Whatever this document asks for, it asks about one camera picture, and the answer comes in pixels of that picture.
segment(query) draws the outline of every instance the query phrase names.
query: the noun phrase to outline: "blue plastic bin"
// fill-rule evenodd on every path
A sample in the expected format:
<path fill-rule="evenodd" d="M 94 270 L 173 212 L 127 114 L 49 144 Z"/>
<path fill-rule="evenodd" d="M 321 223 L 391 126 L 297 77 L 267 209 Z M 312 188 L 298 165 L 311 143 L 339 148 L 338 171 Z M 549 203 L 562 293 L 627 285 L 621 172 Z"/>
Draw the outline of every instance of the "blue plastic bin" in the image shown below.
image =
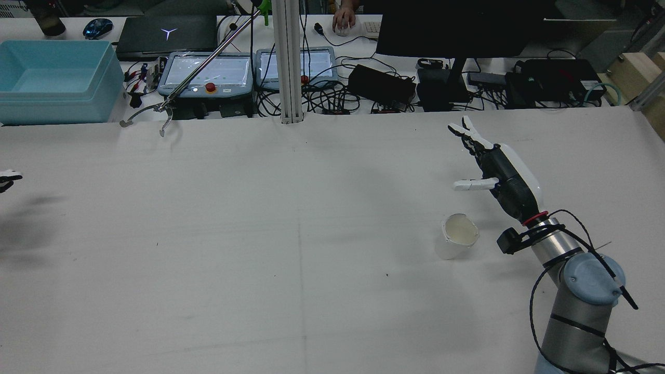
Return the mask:
<path fill-rule="evenodd" d="M 106 122 L 123 78 L 108 41 L 5 41 L 0 122 Z"/>

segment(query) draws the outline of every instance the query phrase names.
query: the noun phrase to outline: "red ring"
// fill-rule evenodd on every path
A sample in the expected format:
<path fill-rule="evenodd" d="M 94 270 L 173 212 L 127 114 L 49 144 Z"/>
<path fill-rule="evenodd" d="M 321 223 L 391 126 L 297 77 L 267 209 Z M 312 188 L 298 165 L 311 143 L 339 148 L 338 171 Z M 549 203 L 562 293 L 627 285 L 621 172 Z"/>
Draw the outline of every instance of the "red ring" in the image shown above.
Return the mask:
<path fill-rule="evenodd" d="M 549 212 L 546 211 L 546 210 L 545 210 L 544 212 L 540 212 L 540 213 L 536 214 L 535 216 L 529 218 L 528 220 L 522 222 L 522 226 L 525 226 L 525 227 L 526 227 L 527 224 L 529 224 L 529 222 L 535 220 L 536 218 L 540 218 L 540 217 L 542 217 L 542 216 L 546 216 L 547 214 L 549 214 Z"/>

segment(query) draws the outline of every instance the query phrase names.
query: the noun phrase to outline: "white paper cup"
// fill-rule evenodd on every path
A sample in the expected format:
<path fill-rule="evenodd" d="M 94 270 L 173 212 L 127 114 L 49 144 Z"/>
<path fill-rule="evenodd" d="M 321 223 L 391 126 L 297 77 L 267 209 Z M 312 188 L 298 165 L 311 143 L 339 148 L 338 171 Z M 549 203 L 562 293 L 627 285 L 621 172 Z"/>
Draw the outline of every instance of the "white paper cup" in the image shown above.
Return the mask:
<path fill-rule="evenodd" d="M 441 222 L 441 234 L 436 238 L 434 251 L 444 260 L 453 259 L 474 245 L 478 235 L 478 228 L 466 214 L 453 214 Z"/>

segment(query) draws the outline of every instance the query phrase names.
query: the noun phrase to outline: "person's hand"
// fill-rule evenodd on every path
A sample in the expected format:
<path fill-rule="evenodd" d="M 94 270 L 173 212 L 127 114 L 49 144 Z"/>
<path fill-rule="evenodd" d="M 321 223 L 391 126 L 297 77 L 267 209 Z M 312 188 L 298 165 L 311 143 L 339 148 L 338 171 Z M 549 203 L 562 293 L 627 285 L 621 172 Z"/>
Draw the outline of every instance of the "person's hand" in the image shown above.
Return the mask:
<path fill-rule="evenodd" d="M 332 16 L 332 30 L 336 34 L 345 35 L 348 29 L 356 25 L 356 12 L 351 7 L 342 6 Z"/>

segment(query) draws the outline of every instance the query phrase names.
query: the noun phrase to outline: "monitor stand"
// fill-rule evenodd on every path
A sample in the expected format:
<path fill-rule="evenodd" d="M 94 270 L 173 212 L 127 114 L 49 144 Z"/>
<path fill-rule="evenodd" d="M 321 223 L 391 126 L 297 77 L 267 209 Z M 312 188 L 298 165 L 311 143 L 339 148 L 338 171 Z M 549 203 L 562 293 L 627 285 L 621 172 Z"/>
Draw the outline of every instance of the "monitor stand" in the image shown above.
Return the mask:
<path fill-rule="evenodd" d="M 471 100 L 462 79 L 465 58 L 456 58 L 451 69 L 419 69 L 418 98 L 426 112 L 447 112 L 455 103 Z"/>

